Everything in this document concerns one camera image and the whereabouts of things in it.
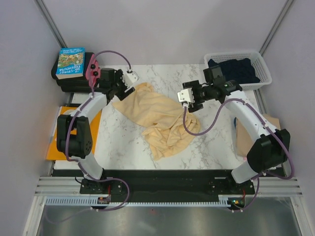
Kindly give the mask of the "yellow t-shirt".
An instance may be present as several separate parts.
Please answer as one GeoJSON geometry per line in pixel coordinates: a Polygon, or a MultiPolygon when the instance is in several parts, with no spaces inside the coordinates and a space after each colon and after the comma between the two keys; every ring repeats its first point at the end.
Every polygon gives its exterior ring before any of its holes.
{"type": "Polygon", "coordinates": [[[187,113],[183,120],[182,105],[155,92],[149,83],[137,85],[133,93],[114,102],[113,107],[132,122],[145,127],[142,135],[149,143],[155,161],[176,155],[191,144],[194,136],[184,129],[184,123],[193,133],[201,129],[195,115],[187,113]]]}

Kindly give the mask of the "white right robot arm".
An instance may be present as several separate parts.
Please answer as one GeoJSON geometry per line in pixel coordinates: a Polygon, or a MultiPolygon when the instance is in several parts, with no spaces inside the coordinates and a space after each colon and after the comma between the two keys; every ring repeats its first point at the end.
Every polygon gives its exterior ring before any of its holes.
{"type": "Polygon", "coordinates": [[[254,108],[242,87],[235,80],[227,81],[219,66],[204,69],[203,73],[206,80],[204,84],[200,84],[198,80],[186,82],[177,93],[184,112],[198,111],[208,100],[219,101],[219,110],[226,107],[231,111],[253,142],[246,161],[233,169],[225,181],[227,191],[238,193],[243,188],[243,182],[260,174],[270,174],[271,168],[285,162],[289,163],[291,172],[288,176],[278,178],[291,179],[294,176],[294,166],[288,152],[290,133],[286,129],[278,129],[254,108]]]}

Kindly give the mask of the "white plastic basket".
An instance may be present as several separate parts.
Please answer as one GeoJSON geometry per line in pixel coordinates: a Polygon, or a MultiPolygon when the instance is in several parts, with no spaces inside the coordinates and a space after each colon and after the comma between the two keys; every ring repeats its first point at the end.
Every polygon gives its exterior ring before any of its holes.
{"type": "Polygon", "coordinates": [[[206,67],[220,66],[227,81],[235,80],[243,90],[256,90],[272,83],[270,71],[257,51],[209,53],[206,67]]]}

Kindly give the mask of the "blue illustrated book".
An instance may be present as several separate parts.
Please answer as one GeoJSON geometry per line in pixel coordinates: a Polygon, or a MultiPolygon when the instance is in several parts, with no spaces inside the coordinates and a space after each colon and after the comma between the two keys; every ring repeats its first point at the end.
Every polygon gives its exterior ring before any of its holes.
{"type": "Polygon", "coordinates": [[[61,48],[57,62],[58,80],[82,77],[85,63],[85,48],[61,48]]]}

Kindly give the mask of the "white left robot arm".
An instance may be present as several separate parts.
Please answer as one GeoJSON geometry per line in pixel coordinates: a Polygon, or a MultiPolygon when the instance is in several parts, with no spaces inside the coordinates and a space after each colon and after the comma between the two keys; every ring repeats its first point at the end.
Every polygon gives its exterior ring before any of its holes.
{"type": "Polygon", "coordinates": [[[105,170],[98,164],[92,153],[93,138],[91,122],[95,116],[117,96],[123,100],[128,89],[123,79],[123,71],[112,68],[101,69],[101,79],[105,82],[105,93],[93,88],[88,98],[69,115],[59,115],[57,119],[57,150],[68,162],[78,165],[85,178],[92,180],[91,188],[96,193],[104,193],[108,188],[105,170]]]}

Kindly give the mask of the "navy t-shirt in basket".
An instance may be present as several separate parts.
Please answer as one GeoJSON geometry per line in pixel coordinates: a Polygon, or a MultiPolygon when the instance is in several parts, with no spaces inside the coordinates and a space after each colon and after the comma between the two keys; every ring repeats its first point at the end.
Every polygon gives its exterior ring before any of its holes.
{"type": "Polygon", "coordinates": [[[238,84],[254,84],[260,82],[249,58],[241,60],[230,59],[220,63],[215,62],[213,59],[208,61],[209,67],[217,65],[220,66],[222,74],[227,81],[235,80],[238,84]]]}

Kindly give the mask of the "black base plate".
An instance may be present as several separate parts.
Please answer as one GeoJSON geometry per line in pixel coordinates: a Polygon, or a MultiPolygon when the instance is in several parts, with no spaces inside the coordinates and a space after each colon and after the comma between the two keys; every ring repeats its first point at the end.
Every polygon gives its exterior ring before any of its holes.
{"type": "Polygon", "coordinates": [[[253,195],[251,181],[232,183],[231,170],[107,170],[115,181],[79,181],[81,194],[109,194],[112,202],[209,203],[219,195],[253,195]]]}

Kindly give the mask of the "folded beige t-shirt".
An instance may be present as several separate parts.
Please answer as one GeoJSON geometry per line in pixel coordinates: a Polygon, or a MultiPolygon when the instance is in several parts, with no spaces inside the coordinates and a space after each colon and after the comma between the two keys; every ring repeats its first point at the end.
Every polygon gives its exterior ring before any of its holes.
{"type": "Polygon", "coordinates": [[[237,118],[234,118],[233,122],[235,128],[235,137],[233,139],[234,151],[238,156],[246,160],[247,154],[253,146],[253,141],[237,118]]]}

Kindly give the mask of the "pink and black case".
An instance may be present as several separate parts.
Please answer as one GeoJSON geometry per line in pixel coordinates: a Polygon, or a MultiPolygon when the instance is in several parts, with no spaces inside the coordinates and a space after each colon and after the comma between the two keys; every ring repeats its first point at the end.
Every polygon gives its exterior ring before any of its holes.
{"type": "MultiPolygon", "coordinates": [[[[57,85],[61,87],[63,92],[73,92],[73,93],[90,93],[92,90],[89,85],[89,81],[86,78],[86,71],[88,64],[93,57],[94,53],[86,52],[85,53],[85,63],[84,63],[84,72],[82,77],[62,79],[58,80],[56,77],[57,62],[58,57],[52,67],[51,76],[57,82],[57,85]]],[[[90,78],[93,81],[93,86],[98,86],[98,79],[100,78],[100,67],[96,59],[93,60],[92,64],[95,64],[96,68],[90,71],[90,78]]]]}

